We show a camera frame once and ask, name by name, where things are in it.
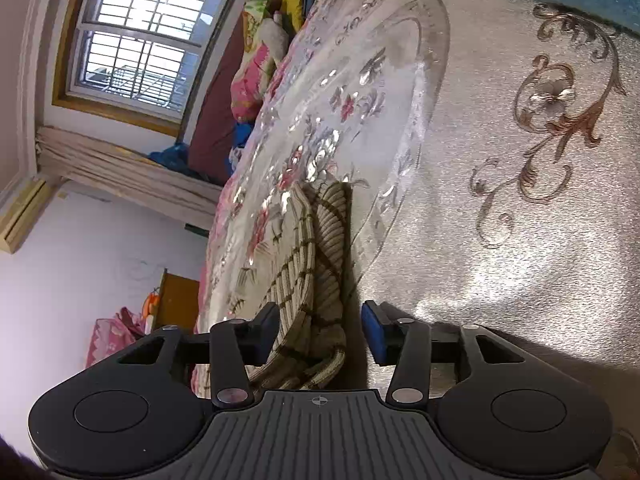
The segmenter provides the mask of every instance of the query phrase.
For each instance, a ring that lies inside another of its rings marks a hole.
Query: orange object
[[[160,302],[160,296],[155,292],[152,292],[146,297],[145,303],[142,306],[142,317],[145,319],[149,315],[154,315],[158,311],[158,303]]]

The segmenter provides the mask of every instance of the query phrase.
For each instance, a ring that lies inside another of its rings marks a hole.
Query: white wall
[[[153,132],[134,124],[53,106],[50,99],[45,104],[44,125],[113,142],[145,155],[151,152],[162,152],[175,143],[175,137]]]
[[[205,257],[206,239],[174,220],[77,184],[63,190],[20,250],[0,252],[0,433],[32,458],[29,410],[84,368],[95,319],[140,312],[164,267],[198,279]]]
[[[0,202],[2,191],[25,173],[18,136],[18,67],[31,0],[0,0]]]

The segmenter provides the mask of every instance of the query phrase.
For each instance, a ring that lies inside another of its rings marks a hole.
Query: yellow pillow
[[[302,0],[282,0],[280,6],[280,12],[282,13],[282,23],[284,29],[293,29],[293,32],[298,32],[302,28],[302,24],[305,22],[302,17]]]

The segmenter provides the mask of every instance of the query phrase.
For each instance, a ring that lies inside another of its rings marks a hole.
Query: maroon bedsheet
[[[280,8],[282,0],[271,0],[269,10]],[[206,174],[223,186],[228,180],[225,163],[233,145],[236,122],[231,114],[230,86],[244,53],[242,16],[229,39],[216,75],[205,95],[189,149],[189,167]]]

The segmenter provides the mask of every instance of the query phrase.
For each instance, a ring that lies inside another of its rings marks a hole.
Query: ribbed rubber surface
[[[183,457],[139,480],[494,480],[453,455],[418,413],[373,391],[266,392],[215,416]],[[575,480],[596,480],[590,471]]]

